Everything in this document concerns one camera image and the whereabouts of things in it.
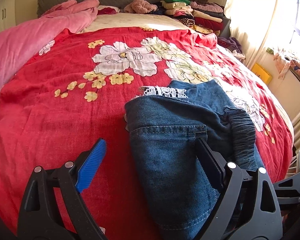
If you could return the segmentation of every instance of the red floral bedspread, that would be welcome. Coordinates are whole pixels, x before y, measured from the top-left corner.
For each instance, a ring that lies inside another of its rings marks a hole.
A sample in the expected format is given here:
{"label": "red floral bedspread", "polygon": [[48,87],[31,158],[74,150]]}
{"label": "red floral bedspread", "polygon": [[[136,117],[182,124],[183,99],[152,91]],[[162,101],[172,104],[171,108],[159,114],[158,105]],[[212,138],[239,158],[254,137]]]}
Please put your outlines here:
{"label": "red floral bedspread", "polygon": [[[160,239],[130,154],[124,104],[140,86],[216,79],[256,127],[272,181],[283,179],[292,136],[262,86],[216,49],[214,34],[115,28],[60,33],[0,91],[0,216],[13,230],[33,168],[57,168],[102,137],[106,156],[82,197],[111,240]],[[65,207],[61,213],[71,228]]]}

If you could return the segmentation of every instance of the white flower print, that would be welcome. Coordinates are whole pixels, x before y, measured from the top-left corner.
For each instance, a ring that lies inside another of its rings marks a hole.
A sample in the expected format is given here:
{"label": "white flower print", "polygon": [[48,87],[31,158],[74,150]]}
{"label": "white flower print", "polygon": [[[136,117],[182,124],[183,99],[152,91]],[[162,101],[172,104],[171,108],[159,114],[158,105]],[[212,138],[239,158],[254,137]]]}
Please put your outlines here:
{"label": "white flower print", "polygon": [[172,58],[172,60],[173,61],[166,61],[166,65],[169,68],[164,70],[170,78],[192,84],[199,84],[212,80],[211,72],[191,59],[182,60],[179,58]]}
{"label": "white flower print", "polygon": [[244,109],[251,117],[257,131],[263,130],[263,124],[265,123],[264,117],[260,115],[260,104],[251,96],[247,90],[243,87],[230,85],[223,81],[221,78],[217,78],[220,86],[226,92],[228,97],[234,103],[236,107]]}
{"label": "white flower print", "polygon": [[54,45],[55,41],[52,40],[50,41],[47,45],[45,45],[42,49],[39,51],[39,55],[43,55],[44,53],[47,53],[48,51],[51,50],[51,47]]}
{"label": "white flower print", "polygon": [[225,65],[224,67],[221,67],[218,64],[209,64],[209,62],[207,62],[207,61],[204,61],[203,64],[208,69],[213,70],[214,74],[218,75],[219,77],[230,78],[232,76],[231,70],[229,69],[229,67],[227,65]]}
{"label": "white flower print", "polygon": [[163,59],[171,60],[173,57],[187,60],[191,56],[180,50],[173,43],[166,43],[165,41],[160,40],[158,37],[146,38],[141,42],[144,48],[147,48],[148,51],[153,51],[154,54],[161,56]]}
{"label": "white flower print", "polygon": [[152,76],[157,73],[155,62],[162,60],[161,56],[149,53],[146,48],[129,48],[125,43],[116,41],[113,46],[105,45],[92,60],[98,64],[94,71],[109,76],[133,68],[140,76]]}

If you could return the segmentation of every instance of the blue gripper pad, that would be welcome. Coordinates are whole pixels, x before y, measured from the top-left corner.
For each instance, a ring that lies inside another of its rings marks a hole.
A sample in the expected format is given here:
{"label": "blue gripper pad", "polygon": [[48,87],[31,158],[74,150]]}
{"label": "blue gripper pad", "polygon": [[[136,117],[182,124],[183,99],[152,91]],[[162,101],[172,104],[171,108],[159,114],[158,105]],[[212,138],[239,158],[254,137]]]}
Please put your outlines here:
{"label": "blue gripper pad", "polygon": [[106,141],[100,139],[78,170],[78,180],[75,187],[79,193],[90,186],[91,181],[106,154],[106,149]]}

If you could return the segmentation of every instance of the metal screw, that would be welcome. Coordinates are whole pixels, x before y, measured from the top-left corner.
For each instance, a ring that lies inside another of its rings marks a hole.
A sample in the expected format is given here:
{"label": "metal screw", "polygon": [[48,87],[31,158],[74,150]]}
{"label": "metal screw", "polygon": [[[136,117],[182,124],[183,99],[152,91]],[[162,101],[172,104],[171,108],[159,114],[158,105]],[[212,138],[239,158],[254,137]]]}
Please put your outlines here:
{"label": "metal screw", "polygon": [[71,168],[73,166],[73,164],[74,164],[73,162],[66,162],[65,167],[66,168]]}
{"label": "metal screw", "polygon": [[230,168],[230,169],[235,169],[237,167],[237,165],[233,162],[228,162],[227,166]]}
{"label": "metal screw", "polygon": [[42,168],[40,166],[36,166],[34,168],[34,172],[36,172],[36,173],[40,172],[41,170],[42,170]]}
{"label": "metal screw", "polygon": [[263,167],[259,168],[259,172],[261,172],[262,174],[266,174],[267,173],[266,169],[263,168]]}

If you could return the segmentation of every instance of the beige bed sheet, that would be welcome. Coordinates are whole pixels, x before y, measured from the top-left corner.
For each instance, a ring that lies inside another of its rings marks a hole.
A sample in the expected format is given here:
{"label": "beige bed sheet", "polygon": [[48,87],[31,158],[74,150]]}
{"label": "beige bed sheet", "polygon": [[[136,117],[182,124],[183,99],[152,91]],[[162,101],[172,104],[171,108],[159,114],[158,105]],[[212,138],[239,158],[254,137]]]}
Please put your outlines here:
{"label": "beige bed sheet", "polygon": [[[84,28],[80,33],[86,32],[94,32],[101,29],[106,28],[115,28],[115,27],[142,27],[142,28],[152,28],[159,31],[173,31],[173,30],[190,30],[191,32],[195,32],[194,30],[188,28],[177,20],[171,19],[167,16],[161,15],[150,15],[150,14],[130,14],[130,13],[118,13],[114,15],[99,15],[97,18],[89,25],[87,28]],[[275,98],[275,96],[271,93],[266,84],[254,75],[248,68],[246,68],[240,61],[238,61],[233,55],[229,54],[223,47],[217,46],[218,49],[226,54],[228,57],[232,58],[240,65],[242,70],[250,72],[254,77],[254,80],[263,86],[264,90],[268,95],[271,96],[273,102],[288,126],[292,138],[294,140],[294,130],[291,120],[283,109],[279,101]]]}

